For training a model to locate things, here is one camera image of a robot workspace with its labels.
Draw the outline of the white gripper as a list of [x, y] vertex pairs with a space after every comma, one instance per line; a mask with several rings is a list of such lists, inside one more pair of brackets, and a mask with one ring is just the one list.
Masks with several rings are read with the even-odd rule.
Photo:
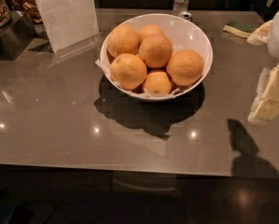
[[[259, 26], [248, 38], [251, 45], [268, 45], [269, 53], [279, 60], [279, 11], [272, 20]], [[257, 96], [251, 105], [248, 121], [265, 125], [279, 115], [279, 63], [273, 68], [264, 68], [259, 75]]]

